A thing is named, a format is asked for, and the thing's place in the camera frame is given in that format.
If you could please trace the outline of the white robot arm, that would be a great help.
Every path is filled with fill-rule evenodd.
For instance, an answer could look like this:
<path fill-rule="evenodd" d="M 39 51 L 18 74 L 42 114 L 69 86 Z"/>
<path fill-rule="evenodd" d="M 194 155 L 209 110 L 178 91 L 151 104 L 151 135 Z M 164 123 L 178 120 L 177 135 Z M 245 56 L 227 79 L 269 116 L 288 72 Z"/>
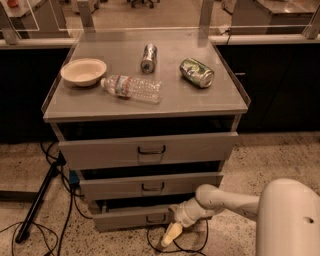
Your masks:
<path fill-rule="evenodd" d="M 320 196 L 291 179 L 270 182 L 259 196 L 203 184 L 195 196 L 171 207 L 161 245 L 169 246 L 198 220 L 228 209 L 256 222 L 256 256 L 320 256 Z"/>

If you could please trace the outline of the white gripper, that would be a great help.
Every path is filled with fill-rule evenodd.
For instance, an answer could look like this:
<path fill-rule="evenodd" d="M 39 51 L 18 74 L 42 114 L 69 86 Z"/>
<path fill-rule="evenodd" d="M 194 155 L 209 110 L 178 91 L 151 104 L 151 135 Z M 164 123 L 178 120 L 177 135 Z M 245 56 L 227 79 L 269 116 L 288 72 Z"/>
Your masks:
<path fill-rule="evenodd" d="M 204 218 L 207 213 L 195 198 L 191 198 L 180 204 L 173 204 L 169 209 L 173 212 L 176 223 L 169 224 L 160 242 L 162 247 L 168 247 L 181 235 L 183 227 L 187 228 L 192 226 L 198 220 Z"/>

